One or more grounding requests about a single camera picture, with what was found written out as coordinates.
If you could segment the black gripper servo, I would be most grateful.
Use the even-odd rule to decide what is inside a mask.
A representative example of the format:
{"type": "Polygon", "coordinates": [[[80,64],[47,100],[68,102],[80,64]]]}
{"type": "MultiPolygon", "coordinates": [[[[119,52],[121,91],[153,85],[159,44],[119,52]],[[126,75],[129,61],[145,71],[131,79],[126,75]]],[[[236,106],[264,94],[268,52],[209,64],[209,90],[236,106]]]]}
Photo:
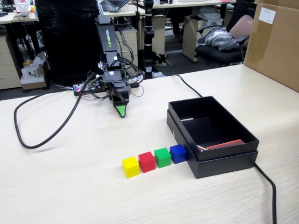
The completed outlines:
{"type": "Polygon", "coordinates": [[[129,103],[130,86],[123,80],[120,70],[104,71],[102,75],[103,86],[108,94],[112,95],[113,107],[121,118],[126,116],[126,107],[129,103]]]}

